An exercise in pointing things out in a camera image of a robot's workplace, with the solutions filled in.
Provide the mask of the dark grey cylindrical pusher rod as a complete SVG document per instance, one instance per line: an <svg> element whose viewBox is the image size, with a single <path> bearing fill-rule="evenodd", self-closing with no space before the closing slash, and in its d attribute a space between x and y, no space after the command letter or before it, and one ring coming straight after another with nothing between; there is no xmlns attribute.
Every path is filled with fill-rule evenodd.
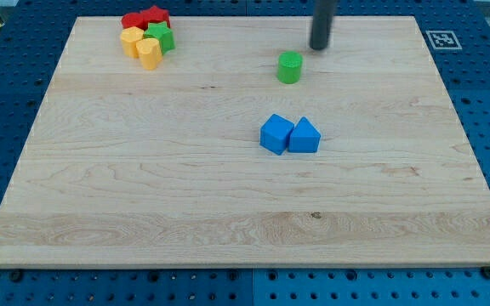
<svg viewBox="0 0 490 306"><path fill-rule="evenodd" d="M311 22L309 47L323 50L328 46L337 0L316 0Z"/></svg>

